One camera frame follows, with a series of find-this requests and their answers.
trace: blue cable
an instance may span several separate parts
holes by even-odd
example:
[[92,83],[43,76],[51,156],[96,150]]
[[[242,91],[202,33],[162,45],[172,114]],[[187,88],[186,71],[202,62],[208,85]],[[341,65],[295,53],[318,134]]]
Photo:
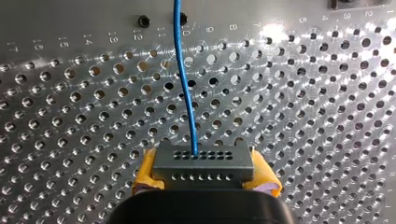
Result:
[[177,57],[178,72],[180,73],[181,87],[184,91],[184,100],[186,101],[187,113],[189,114],[189,124],[191,133],[191,149],[192,155],[198,155],[198,140],[195,128],[195,117],[192,108],[191,95],[189,92],[189,84],[187,83],[186,70],[183,63],[183,48],[181,46],[181,25],[180,25],[180,14],[181,14],[181,0],[175,0],[174,8],[174,39],[175,49]]

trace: black device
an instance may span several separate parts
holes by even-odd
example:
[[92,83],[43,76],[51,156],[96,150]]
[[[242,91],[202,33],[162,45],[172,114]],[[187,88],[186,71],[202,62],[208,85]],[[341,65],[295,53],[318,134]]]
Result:
[[285,203],[242,189],[149,190],[120,204],[107,224],[295,224]]

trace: gray metal plate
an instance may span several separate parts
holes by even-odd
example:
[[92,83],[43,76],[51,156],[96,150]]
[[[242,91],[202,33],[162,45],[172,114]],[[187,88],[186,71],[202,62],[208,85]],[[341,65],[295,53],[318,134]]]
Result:
[[[395,9],[183,1],[200,142],[262,152],[302,223],[394,222]],[[131,194],[143,149],[189,143],[172,10],[2,3],[3,222],[103,223]]]

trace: black screw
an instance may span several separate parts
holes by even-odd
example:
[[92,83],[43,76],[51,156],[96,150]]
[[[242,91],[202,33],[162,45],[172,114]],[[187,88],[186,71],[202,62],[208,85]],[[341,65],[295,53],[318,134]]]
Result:
[[180,25],[184,26],[185,24],[187,24],[187,20],[188,20],[188,18],[186,16],[186,14],[184,14],[184,12],[181,12],[180,13]]
[[149,28],[149,24],[150,24],[149,17],[147,17],[145,15],[140,16],[139,19],[137,20],[137,23],[142,28]]

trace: metal surface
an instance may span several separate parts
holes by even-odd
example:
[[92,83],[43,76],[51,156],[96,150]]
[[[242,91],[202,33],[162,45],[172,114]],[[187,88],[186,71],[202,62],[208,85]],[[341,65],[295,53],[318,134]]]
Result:
[[161,142],[152,170],[154,179],[167,189],[241,189],[253,179],[253,162],[245,142],[236,146],[200,146],[191,155],[190,146]]
[[[3,222],[103,223],[143,149],[189,144],[172,5],[2,2]],[[395,9],[183,1],[200,143],[262,152],[302,223],[394,222]]]

